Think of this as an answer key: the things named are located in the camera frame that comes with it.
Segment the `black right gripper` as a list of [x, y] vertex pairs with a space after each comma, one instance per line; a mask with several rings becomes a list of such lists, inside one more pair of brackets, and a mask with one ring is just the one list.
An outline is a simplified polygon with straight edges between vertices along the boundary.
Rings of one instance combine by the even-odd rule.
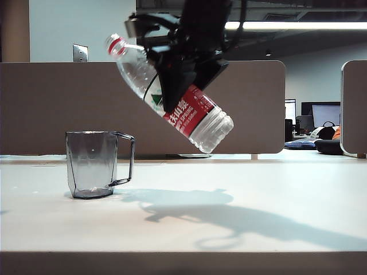
[[192, 83], [204, 90], [229, 65], [215, 43], [189, 36], [148, 37], [147, 51], [159, 76], [165, 112], [174, 110]]

